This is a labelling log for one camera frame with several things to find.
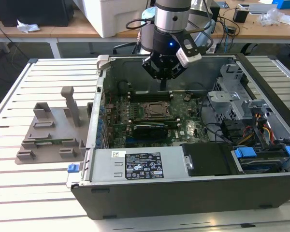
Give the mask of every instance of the table leg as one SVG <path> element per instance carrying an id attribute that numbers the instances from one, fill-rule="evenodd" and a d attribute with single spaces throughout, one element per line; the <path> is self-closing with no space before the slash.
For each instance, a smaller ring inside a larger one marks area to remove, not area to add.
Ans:
<path id="1" fill-rule="evenodd" d="M 10 53 L 10 49 L 7 43 L 1 43 L 0 47 L 5 53 Z"/>
<path id="2" fill-rule="evenodd" d="M 49 45 L 52 49 L 53 55 L 55 59 L 61 58 L 61 54 L 58 48 L 58 42 L 57 41 L 51 41 L 49 42 Z"/>
<path id="3" fill-rule="evenodd" d="M 90 54 L 94 54 L 95 51 L 93 50 L 93 43 L 88 43 Z"/>

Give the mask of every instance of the black side panel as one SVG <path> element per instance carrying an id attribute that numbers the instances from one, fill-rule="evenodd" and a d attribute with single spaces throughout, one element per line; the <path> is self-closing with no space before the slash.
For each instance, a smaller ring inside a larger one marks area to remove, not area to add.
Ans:
<path id="1" fill-rule="evenodd" d="M 290 200 L 290 176 L 77 186 L 71 191 L 91 219 L 136 218 L 279 207 Z"/>
<path id="2" fill-rule="evenodd" d="M 268 85 L 268 83 L 264 80 L 264 78 L 260 75 L 260 73 L 253 67 L 253 65 L 246 59 L 243 54 L 237 54 L 236 57 L 241 62 L 243 67 L 250 74 L 252 79 L 257 83 L 259 88 L 265 94 L 265 96 L 271 101 L 274 108 L 279 112 L 282 118 L 290 127 L 290 110 L 283 103 L 283 101 L 277 96 L 277 94 L 272 90 L 272 88 Z"/>

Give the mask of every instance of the metal table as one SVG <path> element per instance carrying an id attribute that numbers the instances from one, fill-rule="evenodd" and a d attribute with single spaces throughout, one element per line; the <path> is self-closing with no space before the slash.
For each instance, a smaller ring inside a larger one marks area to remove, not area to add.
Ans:
<path id="1" fill-rule="evenodd" d="M 263 77 L 290 107 L 290 72 L 277 60 L 249 60 L 261 73 L 261 68 L 267 68 Z M 35 103 L 63 107 L 61 87 L 74 86 L 77 104 L 85 106 L 94 98 L 96 68 L 94 58 L 40 59 L 27 64 L 0 104 L 0 231 L 290 231 L 290 201 L 276 209 L 93 221 L 65 185 L 68 163 L 16 165 L 14 158 L 33 119 Z"/>

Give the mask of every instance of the motherboard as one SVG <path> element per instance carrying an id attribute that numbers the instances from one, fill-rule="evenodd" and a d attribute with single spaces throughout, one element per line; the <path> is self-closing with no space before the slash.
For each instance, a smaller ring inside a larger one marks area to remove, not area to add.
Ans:
<path id="1" fill-rule="evenodd" d="M 106 95 L 109 147 L 178 146 L 208 142 L 192 93 Z"/>

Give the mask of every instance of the white sticker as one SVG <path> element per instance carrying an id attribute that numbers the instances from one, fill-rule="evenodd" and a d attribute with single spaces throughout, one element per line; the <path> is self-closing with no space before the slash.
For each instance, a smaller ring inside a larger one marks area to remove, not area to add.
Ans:
<path id="1" fill-rule="evenodd" d="M 125 157 L 126 151 L 112 151 L 112 158 Z"/>

